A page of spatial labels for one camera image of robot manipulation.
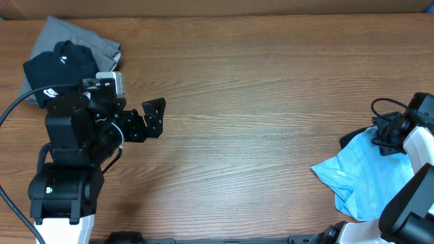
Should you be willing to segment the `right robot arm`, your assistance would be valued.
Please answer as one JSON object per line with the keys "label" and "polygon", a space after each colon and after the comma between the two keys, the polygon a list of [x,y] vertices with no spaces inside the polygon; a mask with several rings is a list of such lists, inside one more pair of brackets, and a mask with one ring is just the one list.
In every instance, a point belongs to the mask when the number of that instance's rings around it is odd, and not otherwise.
{"label": "right robot arm", "polygon": [[432,243],[433,95],[416,92],[403,112],[375,113],[340,147],[311,169],[356,222],[331,225],[310,243]]}

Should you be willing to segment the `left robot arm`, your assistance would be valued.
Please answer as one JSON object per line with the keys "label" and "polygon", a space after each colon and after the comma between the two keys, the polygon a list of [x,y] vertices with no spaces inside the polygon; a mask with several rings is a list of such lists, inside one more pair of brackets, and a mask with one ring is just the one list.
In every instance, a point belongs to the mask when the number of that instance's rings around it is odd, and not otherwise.
{"label": "left robot arm", "polygon": [[126,110],[114,79],[62,85],[46,104],[50,142],[39,154],[28,196],[38,243],[89,243],[107,168],[126,142],[143,143],[163,132],[166,101],[142,103],[143,115]]}

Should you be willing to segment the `light blue printed t-shirt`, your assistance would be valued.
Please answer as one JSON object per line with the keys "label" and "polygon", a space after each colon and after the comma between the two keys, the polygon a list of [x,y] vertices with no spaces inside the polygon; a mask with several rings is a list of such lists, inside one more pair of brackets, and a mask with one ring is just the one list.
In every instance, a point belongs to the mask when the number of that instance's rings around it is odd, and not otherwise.
{"label": "light blue printed t-shirt", "polygon": [[382,156],[371,143],[377,129],[357,134],[335,156],[311,167],[335,193],[336,209],[359,221],[378,219],[414,172],[408,155]]}

